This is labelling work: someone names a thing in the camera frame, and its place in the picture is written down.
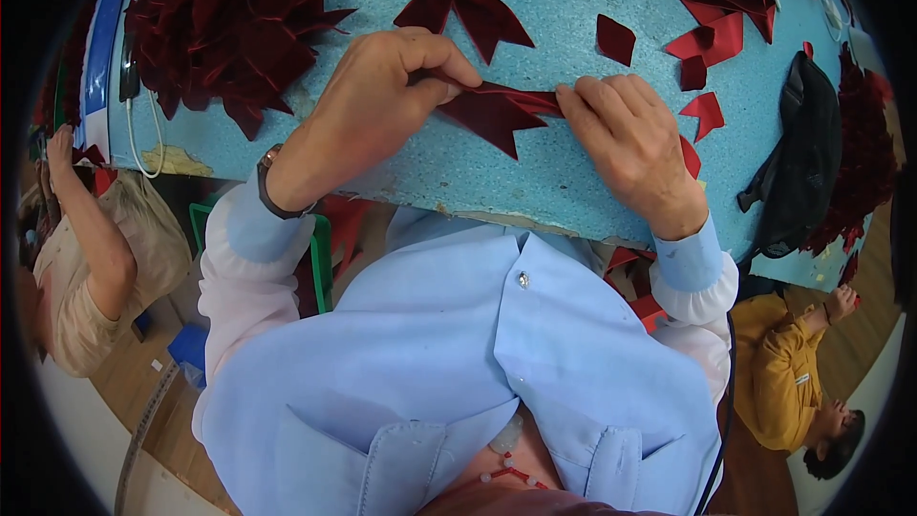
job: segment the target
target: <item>smartphone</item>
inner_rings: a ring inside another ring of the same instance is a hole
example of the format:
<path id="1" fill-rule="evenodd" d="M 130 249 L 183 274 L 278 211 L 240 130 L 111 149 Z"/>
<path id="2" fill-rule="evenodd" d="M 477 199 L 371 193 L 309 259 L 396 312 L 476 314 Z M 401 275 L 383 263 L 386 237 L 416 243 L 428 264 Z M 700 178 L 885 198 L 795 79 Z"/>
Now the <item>smartphone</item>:
<path id="1" fill-rule="evenodd" d="M 121 45 L 121 87 L 118 99 L 125 102 L 140 94 L 140 77 L 137 75 L 137 61 L 134 59 L 134 34 L 125 32 Z"/>

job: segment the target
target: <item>black cable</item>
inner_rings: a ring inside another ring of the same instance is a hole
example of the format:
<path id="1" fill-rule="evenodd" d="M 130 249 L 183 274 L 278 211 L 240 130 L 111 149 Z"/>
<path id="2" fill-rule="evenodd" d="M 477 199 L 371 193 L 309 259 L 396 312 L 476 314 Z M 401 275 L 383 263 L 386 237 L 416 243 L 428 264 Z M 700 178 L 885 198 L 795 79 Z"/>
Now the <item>black cable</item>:
<path id="1" fill-rule="evenodd" d="M 720 441 L 720 452 L 716 455 L 714 469 L 707 478 L 707 486 L 704 487 L 704 494 L 701 495 L 701 501 L 698 502 L 697 510 L 694 510 L 694 516 L 701 516 L 704 508 L 707 507 L 707 500 L 710 497 L 710 491 L 714 488 L 716 475 L 720 472 L 720 466 L 723 465 L 723 455 L 726 452 L 726 443 L 729 441 L 729 429 L 733 425 L 733 403 L 736 399 L 736 327 L 733 325 L 733 316 L 726 314 L 726 322 L 729 324 L 729 388 L 728 397 L 726 398 L 726 426 L 723 429 L 723 437 Z"/>

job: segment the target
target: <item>shirt cuff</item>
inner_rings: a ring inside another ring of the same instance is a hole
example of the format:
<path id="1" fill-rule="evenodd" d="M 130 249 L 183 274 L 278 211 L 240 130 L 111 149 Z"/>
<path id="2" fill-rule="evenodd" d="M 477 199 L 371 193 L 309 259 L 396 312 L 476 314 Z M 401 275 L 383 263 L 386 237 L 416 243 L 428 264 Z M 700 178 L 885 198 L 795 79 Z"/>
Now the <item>shirt cuff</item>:
<path id="1" fill-rule="evenodd" d="M 723 274 L 723 253 L 716 237 L 714 216 L 694 235 L 667 242 L 653 235 L 662 279 L 676 291 L 697 293 L 712 287 Z"/>
<path id="2" fill-rule="evenodd" d="M 292 243 L 304 218 L 282 220 L 258 196 L 258 169 L 238 192 L 226 219 L 226 239 L 240 258 L 254 263 L 277 261 Z"/>

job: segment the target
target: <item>beige shirt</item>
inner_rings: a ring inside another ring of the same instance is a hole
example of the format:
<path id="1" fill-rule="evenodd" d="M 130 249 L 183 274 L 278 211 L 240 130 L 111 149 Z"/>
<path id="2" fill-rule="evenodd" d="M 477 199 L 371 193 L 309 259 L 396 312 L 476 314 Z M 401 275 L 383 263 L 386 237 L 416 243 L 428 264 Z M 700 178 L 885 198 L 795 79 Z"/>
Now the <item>beige shirt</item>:
<path id="1" fill-rule="evenodd" d="M 175 216 L 140 173 L 123 170 L 99 198 L 99 206 L 127 238 L 137 260 L 137 281 L 113 322 L 89 295 L 89 265 L 65 215 L 41 248 L 33 272 L 50 287 L 54 362 L 71 376 L 96 372 L 121 334 L 156 299 L 168 294 L 191 267 L 191 250 Z"/>

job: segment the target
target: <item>wristwatch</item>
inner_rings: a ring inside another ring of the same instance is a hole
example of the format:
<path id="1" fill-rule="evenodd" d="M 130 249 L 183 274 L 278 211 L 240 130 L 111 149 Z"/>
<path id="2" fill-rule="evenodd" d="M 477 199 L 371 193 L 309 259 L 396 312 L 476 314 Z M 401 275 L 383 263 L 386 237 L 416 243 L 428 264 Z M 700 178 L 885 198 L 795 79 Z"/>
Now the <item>wristwatch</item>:
<path id="1" fill-rule="evenodd" d="M 270 200 L 266 183 L 268 179 L 268 170 L 274 163 L 274 159 L 280 153 L 281 147 L 283 147 L 282 143 L 275 143 L 261 156 L 261 159 L 258 160 L 258 197 L 261 199 L 261 203 L 264 204 L 264 207 L 268 208 L 269 212 L 281 218 L 281 220 L 292 220 L 294 218 L 304 217 L 309 212 L 312 212 L 315 208 L 315 204 L 318 202 L 315 201 L 315 203 L 299 212 L 287 212 L 286 210 L 281 210 L 277 207 L 276 203 Z"/>

